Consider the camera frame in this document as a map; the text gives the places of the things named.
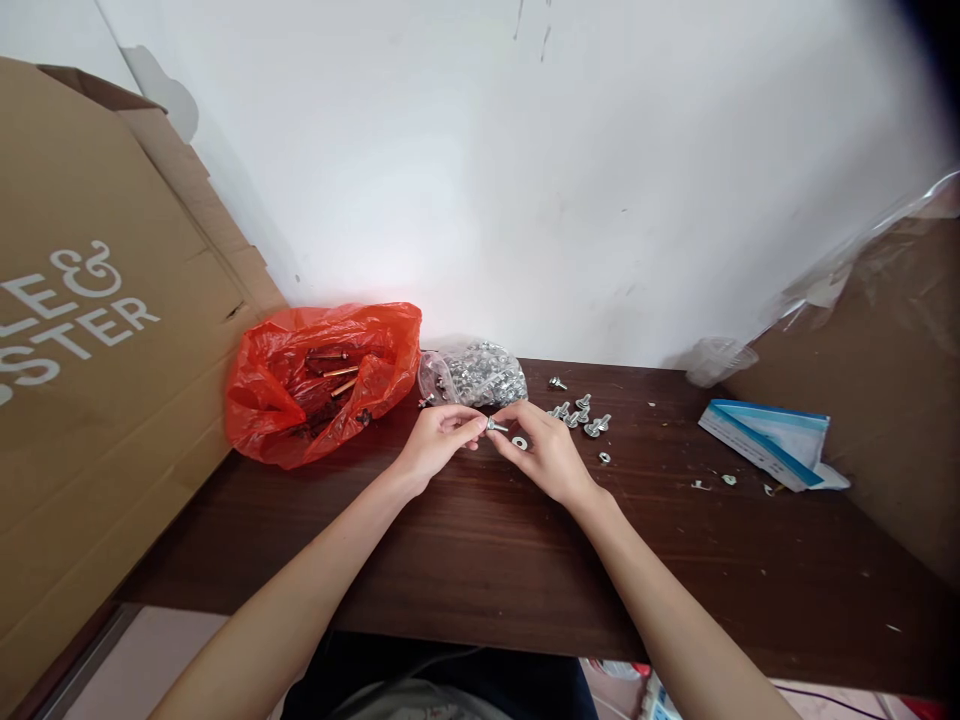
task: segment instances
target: cable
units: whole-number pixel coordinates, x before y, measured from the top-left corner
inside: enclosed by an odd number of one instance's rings
[[[338,709],[334,710],[330,715],[328,715],[326,720],[346,720],[346,718],[353,717],[358,712],[366,707],[369,707],[388,692],[393,690],[401,682],[404,680],[409,680],[414,675],[423,672],[434,663],[443,662],[444,660],[456,660],[457,658],[466,657],[467,655],[473,655],[481,650],[483,650],[482,647],[472,647],[465,650],[454,650],[453,652],[440,653],[439,655],[429,657],[419,664],[414,665],[409,670],[405,670],[394,678],[380,683],[380,685],[375,687],[366,695],[361,695],[356,700],[349,702],[346,705],[341,705]]]
[[[617,717],[622,717],[623,720],[633,720],[633,718],[631,718],[629,715],[624,715],[622,712],[620,712],[617,708],[615,708],[613,705],[611,705],[610,703],[608,703],[608,702],[607,702],[606,700],[604,700],[603,698],[598,698],[596,695],[590,695],[590,697],[593,698],[593,701],[594,701],[594,702],[600,703],[601,705],[603,705],[605,708],[607,708],[610,712],[612,712],[612,713],[613,713],[614,715],[616,715]]]
[[[852,711],[855,712],[855,713],[860,713],[860,714],[863,715],[864,717],[873,718],[873,720],[887,720],[887,718],[885,718],[885,717],[880,717],[879,715],[874,715],[873,713],[868,713],[866,710],[861,710],[860,708],[854,707],[853,705],[847,705],[847,704],[846,704],[845,702],[843,702],[842,700],[837,700],[836,698],[832,698],[832,697],[830,697],[829,695],[821,695],[820,693],[812,693],[812,692],[809,692],[809,691],[807,691],[807,690],[794,690],[793,688],[785,688],[785,687],[783,687],[782,685],[774,685],[774,687],[775,687],[777,690],[780,690],[781,692],[792,692],[792,693],[796,693],[797,695],[809,695],[810,697],[820,698],[821,700],[827,700],[827,701],[829,701],[829,702],[836,703],[837,705],[840,705],[841,707],[845,707],[847,710],[852,710]]]

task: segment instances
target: clear plastic bag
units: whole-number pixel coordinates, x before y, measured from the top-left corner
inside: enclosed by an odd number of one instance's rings
[[[424,351],[417,379],[420,392],[432,405],[504,407],[527,397],[520,361],[488,340],[466,340]]]

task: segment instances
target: bolt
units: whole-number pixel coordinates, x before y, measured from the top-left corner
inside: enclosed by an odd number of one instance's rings
[[[500,432],[510,432],[510,428],[505,428],[503,425],[497,425],[497,421],[493,418],[487,418],[487,430],[499,430]]]

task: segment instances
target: cardboard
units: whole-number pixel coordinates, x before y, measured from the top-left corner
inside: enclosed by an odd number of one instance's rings
[[[153,103],[0,58],[0,717],[229,451],[240,335],[284,306]]]
[[[829,415],[824,456],[850,498],[960,590],[960,221],[932,212],[876,238],[828,318],[783,318],[726,386]]]

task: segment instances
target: wooden table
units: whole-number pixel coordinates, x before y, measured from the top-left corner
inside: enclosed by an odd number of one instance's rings
[[[679,372],[523,361],[543,408],[593,395],[587,467],[771,677],[918,695],[948,687],[955,603],[842,494],[764,493],[771,478],[697,427],[715,394]],[[560,375],[569,392],[548,390]],[[377,476],[414,423],[412,392],[346,446],[293,472],[233,454],[118,599],[233,613]],[[597,454],[613,461],[602,467]],[[737,484],[727,486],[720,475]],[[692,487],[703,481],[708,490]],[[600,658],[643,646],[566,512],[489,443],[462,452],[400,515],[334,620],[346,630]]]

